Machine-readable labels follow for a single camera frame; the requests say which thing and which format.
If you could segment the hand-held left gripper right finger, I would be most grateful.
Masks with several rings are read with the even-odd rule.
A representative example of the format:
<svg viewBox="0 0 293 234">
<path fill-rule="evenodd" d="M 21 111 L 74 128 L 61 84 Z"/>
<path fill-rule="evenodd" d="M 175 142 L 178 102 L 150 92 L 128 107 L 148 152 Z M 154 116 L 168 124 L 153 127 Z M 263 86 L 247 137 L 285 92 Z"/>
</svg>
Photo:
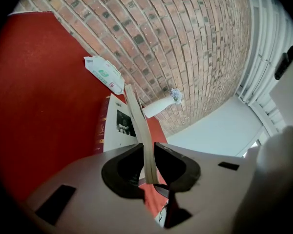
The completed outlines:
<svg viewBox="0 0 293 234">
<path fill-rule="evenodd" d="M 232 233 L 256 168 L 256 149 L 236 157 L 155 143 L 154 156 L 167 184 L 167 234 Z"/>
</svg>

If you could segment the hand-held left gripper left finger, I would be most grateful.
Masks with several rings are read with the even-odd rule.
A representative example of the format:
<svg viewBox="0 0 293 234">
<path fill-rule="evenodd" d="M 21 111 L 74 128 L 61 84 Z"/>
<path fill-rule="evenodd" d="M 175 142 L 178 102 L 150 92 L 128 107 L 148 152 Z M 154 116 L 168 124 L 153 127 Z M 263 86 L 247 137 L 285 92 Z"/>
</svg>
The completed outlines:
<svg viewBox="0 0 293 234">
<path fill-rule="evenodd" d="M 76 160 L 26 200 L 28 213 L 47 234 L 157 234 L 138 181 L 143 145 Z"/>
</svg>

